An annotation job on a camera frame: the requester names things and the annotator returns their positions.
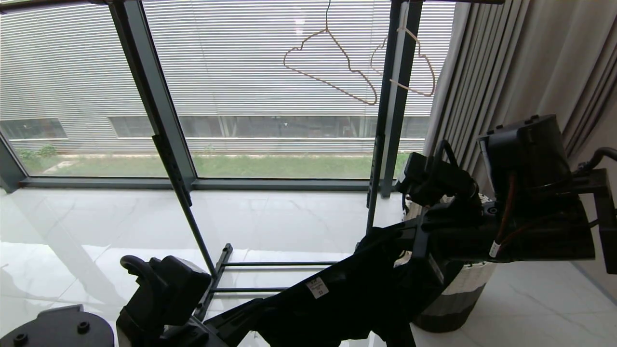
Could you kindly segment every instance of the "glass window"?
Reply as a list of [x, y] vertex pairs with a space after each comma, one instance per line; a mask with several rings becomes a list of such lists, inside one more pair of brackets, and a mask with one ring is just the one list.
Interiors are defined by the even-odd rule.
[[107, 6], [4, 14], [1, 29], [0, 130], [30, 175], [167, 176]]
[[9, 140], [67, 137], [58, 118], [2, 120], [0, 128], [4, 130]]
[[[390, 4], [333, 1], [328, 16], [352, 67], [366, 73], [378, 95], [381, 76], [369, 61], [387, 35]], [[368, 178], [378, 105], [359, 102], [283, 65], [288, 50], [324, 28], [327, 6], [328, 0], [144, 1], [201, 177]], [[423, 6], [422, 50], [439, 73], [454, 3]], [[375, 67], [383, 67], [384, 51], [376, 51]], [[291, 52], [288, 64], [358, 97], [373, 98], [362, 77], [347, 70], [328, 35]], [[412, 73], [412, 85], [419, 89], [432, 83], [423, 64], [417, 59]], [[410, 98], [403, 137], [411, 139], [402, 141], [402, 151], [421, 148], [431, 104], [432, 98]]]

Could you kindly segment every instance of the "bolt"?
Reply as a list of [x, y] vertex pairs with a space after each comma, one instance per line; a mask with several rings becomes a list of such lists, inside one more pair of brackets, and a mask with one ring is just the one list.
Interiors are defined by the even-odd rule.
[[28, 334], [21, 333], [17, 334], [17, 336], [13, 339], [13, 345], [15, 347], [22, 347], [28, 343]]
[[90, 330], [90, 323], [83, 321], [77, 325], [77, 332], [80, 334], [85, 334]]

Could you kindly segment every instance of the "laundry basket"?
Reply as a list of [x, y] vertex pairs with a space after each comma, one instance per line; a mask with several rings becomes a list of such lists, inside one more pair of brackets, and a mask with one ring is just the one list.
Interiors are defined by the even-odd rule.
[[[483, 201], [488, 198], [481, 195]], [[422, 207], [406, 201], [404, 220], [415, 218]], [[451, 332], [463, 326], [473, 310], [496, 264], [481, 262], [463, 266], [461, 272], [444, 292], [427, 307], [413, 323], [428, 332]]]

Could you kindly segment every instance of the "beige curtain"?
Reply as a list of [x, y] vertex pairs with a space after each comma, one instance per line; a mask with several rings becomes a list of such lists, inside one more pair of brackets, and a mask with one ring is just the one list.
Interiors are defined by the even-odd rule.
[[425, 152], [445, 138], [490, 192], [478, 135], [556, 114], [572, 160], [617, 101], [617, 1], [457, 4]]

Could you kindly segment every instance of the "wire hanger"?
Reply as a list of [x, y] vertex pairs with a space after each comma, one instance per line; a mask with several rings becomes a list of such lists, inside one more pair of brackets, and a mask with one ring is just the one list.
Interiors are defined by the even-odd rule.
[[[334, 37], [334, 35], [332, 35], [332, 32], [328, 28], [328, 11], [330, 10], [330, 4], [331, 3], [332, 3], [332, 0], [329, 0], [328, 1], [328, 7], [326, 8], [326, 27], [324, 29], [321, 29], [320, 31], [316, 31], [315, 33], [312, 33], [311, 35], [306, 37], [304, 40], [302, 40], [302, 43], [300, 44], [300, 47], [296, 46], [296, 47], [293, 47], [290, 50], [288, 50], [285, 53], [285, 55], [283, 56], [283, 65], [286, 68], [288, 68], [289, 70], [293, 70], [293, 71], [295, 71], [297, 73], [301, 73], [302, 75], [305, 75], [306, 77], [310, 77], [310, 78], [312, 78], [314, 80], [317, 80], [319, 82], [326, 83], [330, 87], [332, 87], [332, 88], [334, 88], [334, 89], [336, 89], [336, 90], [338, 90], [338, 91], [340, 91], [342, 93], [345, 93], [346, 95], [349, 95], [349, 96], [351, 96], [352, 98], [354, 98], [354, 99], [356, 99], [358, 101], [364, 102], [367, 105], [375, 105], [375, 104], [377, 104], [377, 90], [375, 89], [375, 86], [371, 83], [371, 81], [368, 80], [368, 77], [366, 77], [366, 75], [362, 71], [354, 70], [354, 69], [351, 68], [351, 59], [349, 58], [349, 55], [347, 55], [347, 52], [345, 52], [345, 49], [343, 49], [343, 47], [341, 46], [339, 41]], [[292, 51], [301, 51], [304, 48], [304, 44], [308, 40], [310, 40], [311, 38], [313, 38], [313, 37], [315, 37], [315, 36], [317, 36], [319, 34], [322, 34], [322, 33], [327, 33], [330, 36], [330, 38], [332, 39], [332, 41], [334, 41], [334, 43], [336, 43], [336, 46], [343, 53], [343, 55], [345, 55], [345, 58], [347, 59], [347, 69], [349, 70], [349, 72], [357, 73], [360, 76], [362, 76], [362, 78], [366, 81], [368, 86], [371, 87], [371, 90], [373, 90], [373, 100], [372, 101], [369, 101], [369, 100], [366, 100], [366, 99], [362, 99], [361, 97], [353, 95], [352, 93], [346, 91], [345, 89], [342, 89], [342, 88], [340, 88], [340, 87], [338, 87], [338, 86], [336, 86], [336, 85], [334, 85], [334, 84], [332, 84], [332, 83], [330, 83], [330, 82], [328, 82], [328, 81], [326, 81], [326, 80], [324, 80], [322, 78], [315, 77], [315, 76], [313, 76], [313, 75], [311, 75], [309, 73], [306, 73], [304, 71], [300, 71], [300, 70], [294, 69], [293, 67], [287, 65], [286, 59], [287, 59], [287, 55], [289, 55], [289, 53], [291, 53]]]
[[[411, 36], [413, 38], [414, 41], [416, 41], [416, 44], [418, 45], [418, 57], [423, 58], [424, 60], [426, 60], [426, 63], [428, 64], [428, 68], [431, 70], [431, 75], [433, 76], [433, 88], [431, 89], [430, 93], [426, 93], [424, 91], [420, 91], [414, 88], [410, 88], [408, 86], [402, 85], [400, 84], [398, 81], [395, 81], [393, 79], [390, 78], [390, 82], [396, 84], [397, 86], [401, 87], [401, 88], [405, 88], [406, 90], [412, 91], [416, 94], [420, 94], [423, 96], [433, 96], [433, 94], [435, 94], [435, 89], [437, 88], [437, 78], [435, 77], [435, 70], [433, 70], [433, 65], [431, 65], [431, 61], [428, 59], [428, 56], [426, 56], [426, 54], [422, 54], [421, 52], [421, 46], [420, 46], [420, 41], [418, 40], [418, 37], [416, 35], [414, 35], [411, 30], [409, 30], [407, 28], [407, 12], [405, 12], [405, 16], [403, 17], [403, 21], [401, 23], [401, 26], [396, 30], [396, 32], [399, 32], [401, 30], [404, 30], [409, 36]], [[371, 54], [371, 59], [369, 61], [369, 65], [371, 67], [371, 69], [373, 69], [373, 71], [375, 71], [376, 73], [378, 73], [380, 76], [383, 77], [383, 72], [379, 71], [378, 69], [376, 69], [375, 67], [373, 67], [373, 58], [375, 57], [375, 53], [382, 49], [383, 47], [385, 47], [387, 42], [387, 35], [386, 38], [381, 42], [381, 44], [377, 47], [375, 47], [375, 49], [373, 50], [373, 53]]]

